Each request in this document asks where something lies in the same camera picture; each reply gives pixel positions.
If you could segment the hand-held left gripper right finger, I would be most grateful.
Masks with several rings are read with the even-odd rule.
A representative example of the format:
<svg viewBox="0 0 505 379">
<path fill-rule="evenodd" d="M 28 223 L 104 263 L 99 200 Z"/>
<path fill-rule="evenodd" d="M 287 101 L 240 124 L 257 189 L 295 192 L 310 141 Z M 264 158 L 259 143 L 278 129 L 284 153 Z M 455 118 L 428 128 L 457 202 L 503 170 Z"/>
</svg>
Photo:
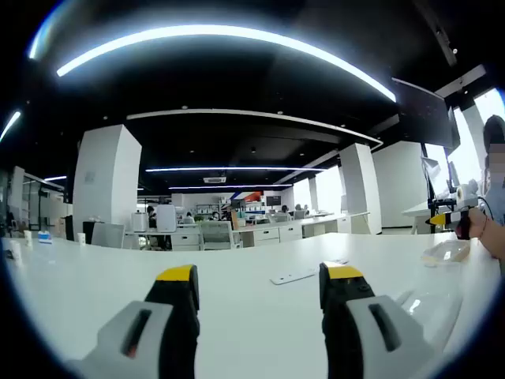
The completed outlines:
<svg viewBox="0 0 505 379">
<path fill-rule="evenodd" d="M 410 378 L 433 358 L 421 325 L 359 270 L 325 261 L 319 282 L 329 378 Z"/>
</svg>

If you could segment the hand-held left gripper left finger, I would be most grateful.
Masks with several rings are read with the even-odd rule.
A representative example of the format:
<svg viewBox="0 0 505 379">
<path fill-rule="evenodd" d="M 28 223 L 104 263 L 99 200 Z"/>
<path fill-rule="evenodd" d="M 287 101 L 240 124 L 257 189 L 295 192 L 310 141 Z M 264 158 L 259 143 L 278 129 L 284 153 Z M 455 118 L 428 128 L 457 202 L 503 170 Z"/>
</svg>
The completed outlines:
<svg viewBox="0 0 505 379">
<path fill-rule="evenodd" d="M 79 378 L 194 378 L 200 334 L 196 265 L 157 275 L 145 300 L 132 301 L 97 334 L 94 348 L 68 361 Z"/>
</svg>

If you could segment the person's right hand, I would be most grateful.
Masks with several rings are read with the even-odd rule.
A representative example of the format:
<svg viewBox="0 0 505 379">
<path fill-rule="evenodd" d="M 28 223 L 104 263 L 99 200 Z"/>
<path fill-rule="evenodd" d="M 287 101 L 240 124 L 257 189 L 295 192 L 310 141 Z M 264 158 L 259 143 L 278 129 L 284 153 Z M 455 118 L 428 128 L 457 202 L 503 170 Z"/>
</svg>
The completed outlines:
<svg viewBox="0 0 505 379">
<path fill-rule="evenodd" d="M 481 238 L 486 228 L 488 217 L 479 209 L 469 210 L 469 237 Z"/>
</svg>

